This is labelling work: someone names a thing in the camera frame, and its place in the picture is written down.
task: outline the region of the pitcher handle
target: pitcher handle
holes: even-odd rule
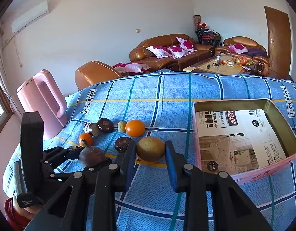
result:
[[[41,72],[34,76],[36,82],[45,82],[49,90],[51,91],[53,97],[59,105],[59,110],[57,111],[57,117],[61,118],[67,110],[67,102],[62,95],[60,89],[58,88],[52,74],[46,70],[42,69]]]

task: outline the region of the screw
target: screw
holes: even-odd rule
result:
[[[116,163],[112,163],[110,165],[108,165],[108,168],[111,170],[115,170],[118,167],[118,165]]]
[[[82,177],[83,173],[81,171],[77,171],[73,174],[74,178],[80,178]]]
[[[184,168],[185,168],[186,170],[192,170],[192,169],[193,169],[193,165],[187,163],[187,164],[184,165]]]
[[[225,171],[221,171],[218,175],[220,177],[222,177],[222,178],[227,178],[228,177],[228,174]]]

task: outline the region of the rectangular box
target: rectangular box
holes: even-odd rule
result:
[[[272,126],[284,152],[286,158],[271,165],[255,170],[231,175],[239,184],[253,182],[264,177],[270,176],[284,169],[296,157],[296,136],[287,123],[282,113],[277,109],[274,103],[269,99],[239,99],[239,100],[207,100],[195,102],[193,105],[193,127],[195,138],[195,165],[201,168],[201,154],[199,135],[197,132],[196,112],[201,111],[238,111],[238,110],[264,110],[267,120]]]

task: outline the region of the brown leather chair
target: brown leather chair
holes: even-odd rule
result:
[[[90,61],[75,71],[75,83],[82,90],[99,82],[105,82],[122,77],[111,66],[100,61]]]
[[[173,59],[169,57],[158,59],[155,54],[146,49],[147,47],[157,45],[163,47],[170,46],[179,46],[179,42],[177,37],[189,40],[193,43],[194,49],[196,51],[191,52],[191,54]],[[203,61],[211,57],[214,53],[214,47],[210,45],[204,44],[195,44],[193,38],[184,34],[172,34],[172,35],[164,35],[157,36],[147,40],[144,40],[136,48],[134,48],[130,52],[130,60],[135,63],[144,63],[151,67],[150,72],[154,72],[160,69],[171,69],[174,71],[182,71],[184,68],[189,67],[197,62]]]
[[[255,66],[254,66],[254,72],[259,73],[262,76],[267,76],[269,74],[269,69],[270,69],[270,63],[269,59],[263,56],[255,55],[253,57],[247,55],[247,54],[237,54],[237,53],[232,53],[229,49],[228,46],[234,45],[236,43],[240,43],[243,46],[245,46],[247,49],[254,49],[254,48],[260,48],[264,50],[265,52],[266,49],[264,46],[260,45],[253,39],[250,39],[248,37],[244,36],[235,36],[232,38],[227,38],[224,40],[224,46],[219,46],[215,48],[215,53],[214,55],[219,55],[221,53],[226,54],[226,55],[231,55],[233,57],[239,57],[239,56],[244,56],[248,60],[253,60]]]

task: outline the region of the green round fruit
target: green round fruit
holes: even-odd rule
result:
[[[125,125],[127,125],[127,122],[121,121],[118,123],[118,130],[120,133],[125,133]]]
[[[158,137],[145,137],[138,142],[136,153],[141,160],[156,162],[165,154],[165,143]]]

